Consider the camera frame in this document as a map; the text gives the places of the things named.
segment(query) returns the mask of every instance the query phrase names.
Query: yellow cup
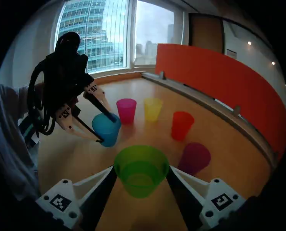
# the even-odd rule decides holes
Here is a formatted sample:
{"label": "yellow cup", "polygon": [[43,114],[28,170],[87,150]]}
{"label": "yellow cup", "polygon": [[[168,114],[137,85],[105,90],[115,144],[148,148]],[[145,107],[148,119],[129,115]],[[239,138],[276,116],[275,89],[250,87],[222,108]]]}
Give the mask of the yellow cup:
{"label": "yellow cup", "polygon": [[162,108],[162,100],[157,98],[144,99],[145,120],[155,122]]}

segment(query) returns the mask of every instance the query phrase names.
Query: orange partition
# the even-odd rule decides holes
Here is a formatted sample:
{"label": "orange partition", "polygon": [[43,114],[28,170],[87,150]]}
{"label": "orange partition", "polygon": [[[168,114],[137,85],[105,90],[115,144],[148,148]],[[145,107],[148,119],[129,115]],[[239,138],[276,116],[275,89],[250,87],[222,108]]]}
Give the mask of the orange partition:
{"label": "orange partition", "polygon": [[199,47],[158,44],[156,73],[184,83],[246,118],[282,157],[286,147],[286,109],[272,86],[243,63]]}

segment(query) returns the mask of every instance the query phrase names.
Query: white shirt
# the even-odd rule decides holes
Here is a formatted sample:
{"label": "white shirt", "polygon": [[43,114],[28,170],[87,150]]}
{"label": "white shirt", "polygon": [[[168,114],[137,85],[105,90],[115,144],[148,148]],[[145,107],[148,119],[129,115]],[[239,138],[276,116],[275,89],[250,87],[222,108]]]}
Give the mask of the white shirt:
{"label": "white shirt", "polygon": [[28,87],[0,85],[0,168],[18,200],[40,196],[35,174],[37,151],[28,150],[17,123],[28,111],[27,93]]}

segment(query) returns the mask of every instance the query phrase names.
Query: plastic cup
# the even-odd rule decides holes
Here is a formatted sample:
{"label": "plastic cup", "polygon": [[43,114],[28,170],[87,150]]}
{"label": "plastic cup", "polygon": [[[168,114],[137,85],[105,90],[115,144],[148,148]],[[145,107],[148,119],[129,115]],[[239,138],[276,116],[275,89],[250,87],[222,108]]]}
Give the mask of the plastic cup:
{"label": "plastic cup", "polygon": [[150,122],[155,122],[158,119],[162,108],[162,100],[157,98],[144,99],[145,119]]}
{"label": "plastic cup", "polygon": [[121,123],[132,124],[135,118],[136,101],[134,99],[120,99],[116,105]]}
{"label": "plastic cup", "polygon": [[194,118],[187,112],[174,112],[171,136],[174,140],[183,141],[188,134]]}
{"label": "plastic cup", "polygon": [[210,152],[200,143],[186,145],[178,164],[178,169],[190,175],[195,175],[207,167],[211,160]]}
{"label": "plastic cup", "polygon": [[166,177],[169,167],[161,151],[146,145],[127,147],[114,161],[117,176],[126,191],[135,198],[148,197]]}
{"label": "plastic cup", "polygon": [[104,139],[101,145],[105,147],[112,147],[116,143],[121,127],[121,121],[117,115],[111,114],[116,118],[115,123],[109,120],[103,113],[96,115],[92,121],[92,128]]}

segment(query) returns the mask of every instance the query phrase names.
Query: wooden table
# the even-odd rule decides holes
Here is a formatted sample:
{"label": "wooden table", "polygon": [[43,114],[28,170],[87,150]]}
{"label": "wooden table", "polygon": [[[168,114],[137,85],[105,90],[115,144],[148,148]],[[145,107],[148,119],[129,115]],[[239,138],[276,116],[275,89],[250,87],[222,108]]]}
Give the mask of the wooden table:
{"label": "wooden table", "polygon": [[[133,98],[137,101],[133,126],[122,126],[117,143],[106,148],[99,143],[65,133],[58,125],[50,136],[41,137],[39,151],[40,189],[45,193],[62,178],[82,180],[111,166],[115,156],[125,147],[151,145],[177,166],[183,148],[189,142],[199,142],[211,153],[208,167],[196,177],[210,181],[219,177],[244,198],[258,195],[267,182],[270,168],[253,144],[241,133],[193,101],[144,79],[121,80],[101,86],[118,115],[116,101]],[[157,97],[163,108],[156,123],[144,119],[143,100]],[[79,97],[80,118],[89,126],[100,112]],[[173,113],[184,110],[193,115],[195,123],[183,142],[170,136]],[[174,196],[166,180],[146,199],[127,194],[119,179],[113,187],[97,230],[186,230]]]}

